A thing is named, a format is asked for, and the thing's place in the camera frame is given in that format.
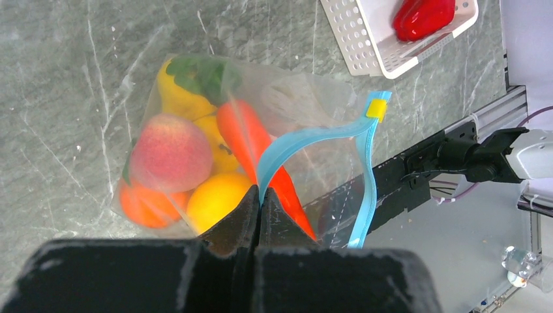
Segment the cable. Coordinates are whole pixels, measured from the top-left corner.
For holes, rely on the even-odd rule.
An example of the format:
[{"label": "cable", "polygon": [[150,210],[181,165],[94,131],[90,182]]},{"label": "cable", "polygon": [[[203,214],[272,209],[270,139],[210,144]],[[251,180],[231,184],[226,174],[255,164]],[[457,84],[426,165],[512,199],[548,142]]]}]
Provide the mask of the cable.
[{"label": "cable", "polygon": [[447,191],[443,191],[442,189],[439,189],[439,188],[436,188],[436,187],[430,187],[430,189],[431,189],[431,190],[435,190],[435,191],[437,191],[437,192],[441,192],[442,194],[446,194],[446,195],[448,195],[448,196],[451,196],[451,195],[452,195],[452,193],[447,192]]},{"label": "cable", "polygon": [[544,216],[553,217],[553,208],[547,207],[545,205],[540,205],[537,203],[532,203],[531,201],[528,202],[528,199],[526,199],[523,196],[521,196],[520,199],[518,200],[517,207],[523,211],[529,211],[529,212],[538,213]]},{"label": "cable", "polygon": [[538,207],[540,209],[544,209],[544,210],[553,210],[553,207],[548,207],[547,205],[543,205],[543,204],[540,204],[540,203],[536,203],[534,199],[530,200],[528,199],[527,197],[525,196],[521,196],[522,199],[524,199],[524,201],[528,202],[528,204],[530,205],[530,207]]},{"label": "cable", "polygon": [[451,188],[451,187],[436,187],[436,186],[432,186],[431,188],[434,188],[434,189],[443,189],[443,190],[457,190],[457,188]]},{"label": "cable", "polygon": [[[544,113],[544,112],[547,112],[547,111],[551,111],[553,110],[553,106],[546,106],[545,108],[541,108],[540,110],[537,110],[536,112],[528,115],[527,117],[525,117],[518,125],[517,127],[521,127],[522,125],[528,123],[530,120],[532,120],[534,117]],[[436,183],[442,183],[442,184],[446,184],[446,185],[451,185],[452,183],[450,182],[446,182],[446,181],[434,181]],[[455,202],[455,200],[457,199],[460,199],[464,196],[466,196],[469,192],[471,192],[474,188],[476,188],[476,186],[478,186],[478,183],[474,183],[472,184],[472,186],[470,186],[467,190],[461,192],[461,194],[459,194],[457,197],[454,197],[454,198],[451,198],[451,199],[445,199],[445,198],[437,198],[437,197],[432,197],[434,200],[436,200],[438,202],[438,204],[441,204],[441,203],[451,203],[451,202]]]},{"label": "cable", "polygon": [[431,174],[431,173],[440,173],[440,174],[459,174],[459,173],[462,173],[466,170],[428,170],[428,171],[420,171],[420,172],[415,172],[415,173],[409,173],[409,174],[406,174],[405,176],[401,177],[401,181],[405,181],[407,178],[410,178],[410,177],[413,177],[415,176],[418,177],[420,175],[426,175],[426,174]]},{"label": "cable", "polygon": [[522,122],[520,122],[516,127],[521,127],[522,125],[528,123],[531,119],[533,119],[534,117],[544,113],[544,112],[547,112],[547,111],[550,111],[550,110],[553,110],[553,106],[546,106],[545,108],[541,108],[539,110],[537,110],[536,112],[530,114],[529,116],[527,116],[526,118],[524,118],[522,120]]}]

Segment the gray marble surface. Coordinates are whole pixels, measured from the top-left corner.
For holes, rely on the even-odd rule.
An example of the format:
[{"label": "gray marble surface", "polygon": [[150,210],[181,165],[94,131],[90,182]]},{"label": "gray marble surface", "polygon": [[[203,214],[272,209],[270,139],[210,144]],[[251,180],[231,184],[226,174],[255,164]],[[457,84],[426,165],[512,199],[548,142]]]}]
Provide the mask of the gray marble surface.
[{"label": "gray marble surface", "polygon": [[379,163],[504,94],[500,6],[395,81],[352,77],[319,0],[4,0],[0,303],[38,245],[148,236],[109,202],[167,53],[214,53],[394,92]]}]

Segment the white wall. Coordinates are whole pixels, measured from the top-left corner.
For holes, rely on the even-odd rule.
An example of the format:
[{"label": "white wall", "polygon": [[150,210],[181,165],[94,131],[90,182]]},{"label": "white wall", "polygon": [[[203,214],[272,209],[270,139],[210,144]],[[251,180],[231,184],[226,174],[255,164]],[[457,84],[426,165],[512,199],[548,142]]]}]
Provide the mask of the white wall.
[{"label": "white wall", "polygon": [[[526,85],[529,113],[553,105],[553,0],[501,0],[501,15],[511,85]],[[527,127],[553,130],[553,111],[539,115]],[[553,194],[553,179],[531,181],[530,187]],[[553,218],[543,217],[541,224],[543,253],[553,256]],[[552,307],[552,294],[528,286],[498,312],[542,313]]]},{"label": "white wall", "polygon": [[[529,113],[553,105],[553,1],[501,0],[501,13],[511,85],[526,85]],[[527,127],[553,130],[553,111]],[[530,188],[553,195],[553,179]]]}]

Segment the robotic arm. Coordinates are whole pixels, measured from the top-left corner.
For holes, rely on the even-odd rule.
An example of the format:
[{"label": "robotic arm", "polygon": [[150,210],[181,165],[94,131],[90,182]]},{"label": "robotic arm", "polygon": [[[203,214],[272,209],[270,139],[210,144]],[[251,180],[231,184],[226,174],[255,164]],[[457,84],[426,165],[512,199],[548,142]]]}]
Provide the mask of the robotic arm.
[{"label": "robotic arm", "polygon": [[473,183],[553,177],[553,131],[508,128],[483,143],[448,138],[438,148],[437,159],[438,170],[463,173]]},{"label": "robotic arm", "polygon": [[[472,183],[553,177],[553,131],[502,129],[482,143],[463,135],[444,136],[407,156],[407,175],[402,180],[409,179],[416,188],[417,181],[429,181],[439,173],[463,174]],[[553,217],[552,203],[523,196],[518,208]]]}]

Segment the white basket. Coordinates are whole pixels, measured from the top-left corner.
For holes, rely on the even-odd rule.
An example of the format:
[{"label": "white basket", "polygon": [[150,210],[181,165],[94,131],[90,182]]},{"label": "white basket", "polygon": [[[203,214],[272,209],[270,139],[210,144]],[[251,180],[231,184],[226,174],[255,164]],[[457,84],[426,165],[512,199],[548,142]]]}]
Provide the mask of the white basket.
[{"label": "white basket", "polygon": [[453,21],[417,42],[396,38],[392,20],[403,0],[321,0],[351,75],[394,79],[471,27],[476,0],[456,0]]}]

